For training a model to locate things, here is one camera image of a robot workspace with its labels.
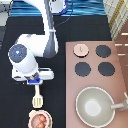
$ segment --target blue floor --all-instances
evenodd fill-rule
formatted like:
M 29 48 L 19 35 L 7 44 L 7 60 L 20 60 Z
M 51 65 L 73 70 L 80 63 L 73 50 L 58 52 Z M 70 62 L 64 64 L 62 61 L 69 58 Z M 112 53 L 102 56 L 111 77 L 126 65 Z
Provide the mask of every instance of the blue floor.
M 72 16 L 81 15 L 106 15 L 103 0 L 73 0 Z M 69 16 L 72 12 L 72 2 L 67 2 L 67 12 L 62 16 Z M 14 0 L 10 16 L 41 16 L 40 12 L 33 6 L 22 0 Z

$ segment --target black cable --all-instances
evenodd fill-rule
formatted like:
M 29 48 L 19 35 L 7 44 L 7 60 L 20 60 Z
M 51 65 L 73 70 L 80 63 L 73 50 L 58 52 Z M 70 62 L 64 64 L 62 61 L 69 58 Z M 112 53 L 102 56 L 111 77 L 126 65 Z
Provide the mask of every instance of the black cable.
M 9 9 L 8 9 L 8 12 L 7 12 L 7 13 L 8 13 L 8 16 L 10 16 L 10 15 L 9 15 L 9 12 L 10 12 L 10 10 L 11 10 L 11 4 L 12 4 L 12 2 L 13 2 L 13 0 L 12 0 L 12 1 L 10 2 L 10 4 L 9 4 Z
M 74 3 L 74 0 L 71 0 L 71 2 L 72 2 L 72 5 L 71 5 L 71 6 L 72 6 L 72 11 L 71 11 L 70 16 L 69 16 L 65 21 L 63 21 L 63 22 L 61 22 L 60 24 L 56 25 L 55 28 L 59 27 L 60 25 L 62 25 L 62 24 L 64 24 L 64 23 L 66 23 L 66 22 L 71 18 L 72 13 L 73 13 L 73 3 Z
M 6 12 L 6 11 L 7 11 L 7 9 L 6 9 L 5 4 L 3 4 L 2 2 L 0 2 L 0 3 L 4 6 L 4 10 L 3 10 L 3 11 L 1 11 L 0 13 L 2 13 L 2 12 Z
M 0 2 L 4 6 L 4 8 L 5 8 L 5 10 L 1 11 L 0 13 L 7 12 L 8 13 L 8 16 L 9 16 L 9 11 L 11 10 L 11 3 L 12 2 L 13 2 L 13 0 L 9 3 L 9 9 L 6 8 L 5 4 L 3 4 L 2 2 Z

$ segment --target white ceramic bowl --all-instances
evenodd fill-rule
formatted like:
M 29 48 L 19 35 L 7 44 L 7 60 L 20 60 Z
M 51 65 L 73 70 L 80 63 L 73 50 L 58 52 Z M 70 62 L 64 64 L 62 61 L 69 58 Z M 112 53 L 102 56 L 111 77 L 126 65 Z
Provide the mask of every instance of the white ceramic bowl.
M 79 118 L 95 128 L 105 127 L 115 116 L 112 97 L 99 87 L 87 87 L 76 98 L 76 111 Z

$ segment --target black circle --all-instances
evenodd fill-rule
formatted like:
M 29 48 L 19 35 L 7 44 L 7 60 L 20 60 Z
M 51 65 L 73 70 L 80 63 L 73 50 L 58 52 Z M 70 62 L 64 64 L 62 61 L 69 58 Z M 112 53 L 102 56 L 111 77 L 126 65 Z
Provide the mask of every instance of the black circle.
M 100 63 L 98 70 L 103 76 L 112 76 L 115 73 L 114 66 L 109 62 Z
M 106 58 L 111 55 L 111 49 L 106 45 L 99 45 L 96 48 L 96 54 L 102 58 Z
M 75 66 L 75 72 L 79 76 L 82 76 L 82 77 L 87 76 L 89 75 L 90 71 L 91 71 L 91 68 L 89 64 L 87 64 L 86 62 L 79 62 Z

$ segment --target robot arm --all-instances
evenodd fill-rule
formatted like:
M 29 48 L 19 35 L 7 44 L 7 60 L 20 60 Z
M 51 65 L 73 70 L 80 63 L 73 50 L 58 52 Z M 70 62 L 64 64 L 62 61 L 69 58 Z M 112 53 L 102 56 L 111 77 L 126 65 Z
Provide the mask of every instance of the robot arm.
M 58 52 L 58 41 L 49 1 L 24 1 L 41 12 L 45 35 L 22 34 L 16 44 L 10 48 L 8 56 L 13 65 L 12 77 L 17 81 L 29 80 L 28 84 L 41 84 L 44 79 L 53 79 L 54 74 L 49 68 L 39 69 L 35 56 L 45 58 L 55 56 Z

